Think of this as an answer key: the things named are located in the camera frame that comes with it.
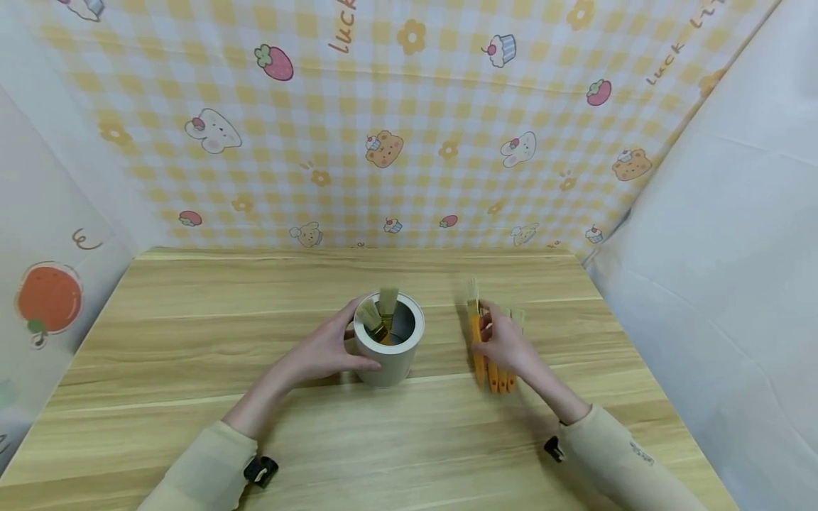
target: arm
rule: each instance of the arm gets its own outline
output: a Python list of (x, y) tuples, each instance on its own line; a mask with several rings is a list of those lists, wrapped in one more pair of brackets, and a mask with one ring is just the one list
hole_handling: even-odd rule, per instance
[(139, 506), (139, 511), (228, 511), (239, 505), (244, 470), (276, 405), (305, 380), (344, 370), (380, 370), (350, 355), (344, 339), (360, 298), (324, 321), (309, 337), (270, 365), (221, 421), (206, 428)]
[(560, 419), (562, 438), (597, 488), (625, 509), (705, 510), (670, 471), (648, 455), (611, 414), (577, 396), (542, 361), (519, 326), (483, 302), (483, 343), (474, 349), (514, 371)]

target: orange fruit illustration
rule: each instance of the orange fruit illustration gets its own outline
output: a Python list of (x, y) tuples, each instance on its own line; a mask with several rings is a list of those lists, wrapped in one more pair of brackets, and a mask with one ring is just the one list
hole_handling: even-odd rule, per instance
[(74, 270), (57, 262), (41, 262), (29, 268), (17, 292), (17, 311), (34, 334), (32, 347), (45, 346), (49, 334), (57, 334), (77, 318), (83, 290)]

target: brush holder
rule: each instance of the brush holder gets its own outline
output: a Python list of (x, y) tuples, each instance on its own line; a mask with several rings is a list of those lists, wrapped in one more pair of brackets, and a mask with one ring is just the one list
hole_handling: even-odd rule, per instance
[[(376, 303), (380, 293), (373, 293), (366, 300)], [(389, 338), (392, 346), (375, 341), (366, 330), (366, 326), (357, 318), (353, 320), (355, 344), (358, 353), (377, 361), (380, 371), (358, 371), (358, 377), (372, 387), (392, 387), (400, 383), (409, 374), (409, 366), (415, 358), (415, 350), (423, 336), (426, 323), (420, 305), (403, 293), (398, 293), (398, 305), (392, 321)]]

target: left hand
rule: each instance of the left hand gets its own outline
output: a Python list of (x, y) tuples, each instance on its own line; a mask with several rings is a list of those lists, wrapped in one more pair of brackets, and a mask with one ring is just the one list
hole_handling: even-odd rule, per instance
[(347, 325), (364, 297), (350, 301), (343, 309), (321, 323), (307, 338), (296, 344), (279, 363), (292, 372), (297, 382), (319, 379), (340, 371), (379, 371), (380, 364), (365, 356), (350, 355), (344, 340), (353, 336)]

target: hand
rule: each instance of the hand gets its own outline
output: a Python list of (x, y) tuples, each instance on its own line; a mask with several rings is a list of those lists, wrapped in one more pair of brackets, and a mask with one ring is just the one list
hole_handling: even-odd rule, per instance
[(344, 347), (344, 340), (353, 332), (347, 325), (355, 316), (355, 309), (363, 297), (347, 303), (340, 311), (321, 323), (307, 338), (276, 364), (291, 373), (295, 383), (309, 379), (325, 378), (340, 371), (378, 371), (380, 364), (365, 356), (350, 355)]
[(476, 352), (520, 376), (525, 376), (526, 369), (532, 365), (542, 363), (534, 346), (523, 337), (523, 331), (514, 320), (495, 303), (480, 300), (480, 307), (488, 309), (488, 313), (480, 318), (483, 342), (473, 346)]

